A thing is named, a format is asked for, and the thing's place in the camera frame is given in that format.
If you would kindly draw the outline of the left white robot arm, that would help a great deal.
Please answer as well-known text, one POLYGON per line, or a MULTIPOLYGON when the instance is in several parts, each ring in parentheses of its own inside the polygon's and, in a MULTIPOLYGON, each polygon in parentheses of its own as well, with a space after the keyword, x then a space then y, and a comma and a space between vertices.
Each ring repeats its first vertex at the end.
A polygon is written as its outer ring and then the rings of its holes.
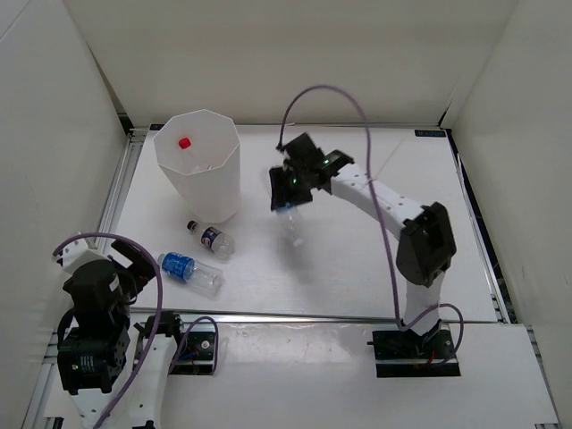
POLYGON ((136 243, 113 238, 122 265, 80 234, 54 252, 70 276, 63 291, 72 301, 57 326, 56 364, 84 428, 158 428, 173 358, 188 337, 181 318, 158 307, 144 323, 130 308, 160 268, 136 243))

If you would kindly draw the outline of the red label plastic bottle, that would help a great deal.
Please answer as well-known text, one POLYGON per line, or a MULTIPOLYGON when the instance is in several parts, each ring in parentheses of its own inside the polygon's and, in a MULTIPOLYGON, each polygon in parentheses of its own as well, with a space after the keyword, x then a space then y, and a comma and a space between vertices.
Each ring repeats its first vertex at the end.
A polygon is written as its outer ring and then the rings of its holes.
POLYGON ((184 174, 195 174, 208 171, 211 164, 198 152, 188 137, 178 141, 180 148, 181 172, 184 174))

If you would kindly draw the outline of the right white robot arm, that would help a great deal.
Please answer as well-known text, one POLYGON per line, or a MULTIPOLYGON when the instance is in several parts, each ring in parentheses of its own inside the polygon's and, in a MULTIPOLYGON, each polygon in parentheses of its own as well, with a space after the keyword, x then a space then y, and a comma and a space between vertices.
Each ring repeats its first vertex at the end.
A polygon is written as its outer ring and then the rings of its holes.
POLYGON ((400 195, 368 177, 351 156, 340 150, 325 154, 307 133, 277 150, 284 160, 269 171, 272 211, 310 203, 313 190, 323 190, 378 221, 384 239, 397 240, 398 249, 388 258, 391 280, 402 276, 406 281, 406 307, 395 310, 398 326, 405 331, 401 346, 411 357, 425 355, 441 321, 442 282, 457 252, 446 207, 438 202, 422 205, 400 195))

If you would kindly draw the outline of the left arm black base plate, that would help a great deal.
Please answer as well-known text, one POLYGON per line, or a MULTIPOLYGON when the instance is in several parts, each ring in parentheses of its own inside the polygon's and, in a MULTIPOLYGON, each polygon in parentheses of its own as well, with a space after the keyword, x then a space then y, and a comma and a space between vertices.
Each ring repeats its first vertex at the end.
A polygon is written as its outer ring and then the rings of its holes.
POLYGON ((220 333, 217 322, 201 316, 181 336, 168 374, 214 375, 218 366, 220 333))

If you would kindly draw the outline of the Aquafina blue label bottle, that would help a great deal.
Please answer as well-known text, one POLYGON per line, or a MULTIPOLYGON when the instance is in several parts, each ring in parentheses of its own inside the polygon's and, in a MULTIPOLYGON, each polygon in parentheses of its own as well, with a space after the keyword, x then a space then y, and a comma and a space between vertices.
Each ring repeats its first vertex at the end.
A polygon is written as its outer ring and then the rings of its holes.
POLYGON ((285 206, 277 210, 277 218, 283 238, 294 248, 304 242, 302 217, 295 206, 285 206))

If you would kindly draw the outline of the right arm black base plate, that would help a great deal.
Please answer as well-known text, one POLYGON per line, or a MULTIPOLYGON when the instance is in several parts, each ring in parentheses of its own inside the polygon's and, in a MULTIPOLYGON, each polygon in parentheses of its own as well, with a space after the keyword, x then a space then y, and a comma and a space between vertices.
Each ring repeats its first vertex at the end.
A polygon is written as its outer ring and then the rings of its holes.
POLYGON ((373 331, 367 345, 373 348, 378 378, 461 376, 448 329, 440 329, 429 339, 411 331, 373 331))

